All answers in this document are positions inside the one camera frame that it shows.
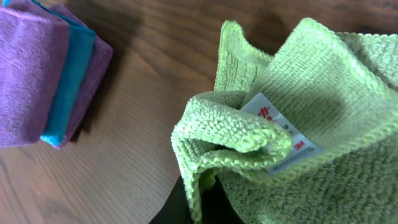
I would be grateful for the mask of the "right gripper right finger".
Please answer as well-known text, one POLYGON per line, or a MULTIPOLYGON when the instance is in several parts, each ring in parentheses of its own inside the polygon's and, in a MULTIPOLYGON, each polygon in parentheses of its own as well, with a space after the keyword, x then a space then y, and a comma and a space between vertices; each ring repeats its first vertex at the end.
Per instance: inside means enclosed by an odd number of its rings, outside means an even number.
POLYGON ((230 204, 217 175, 215 180, 212 188, 201 195, 203 224, 244 224, 230 204))

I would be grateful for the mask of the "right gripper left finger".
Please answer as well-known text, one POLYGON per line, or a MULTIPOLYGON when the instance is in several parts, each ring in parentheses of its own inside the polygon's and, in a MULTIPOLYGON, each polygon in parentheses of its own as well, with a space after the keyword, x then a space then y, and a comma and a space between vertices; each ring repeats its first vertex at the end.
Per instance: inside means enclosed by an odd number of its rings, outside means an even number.
POLYGON ((178 177, 163 207, 149 224, 192 224, 181 176, 178 177))

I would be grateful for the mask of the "green cloth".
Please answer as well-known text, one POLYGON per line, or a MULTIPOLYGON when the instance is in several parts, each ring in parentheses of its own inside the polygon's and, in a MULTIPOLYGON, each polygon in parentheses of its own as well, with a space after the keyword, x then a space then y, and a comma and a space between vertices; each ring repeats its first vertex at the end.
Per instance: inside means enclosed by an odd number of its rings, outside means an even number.
POLYGON ((226 21, 171 141, 194 223, 216 179, 245 223, 396 223, 397 36, 305 18, 269 55, 226 21))

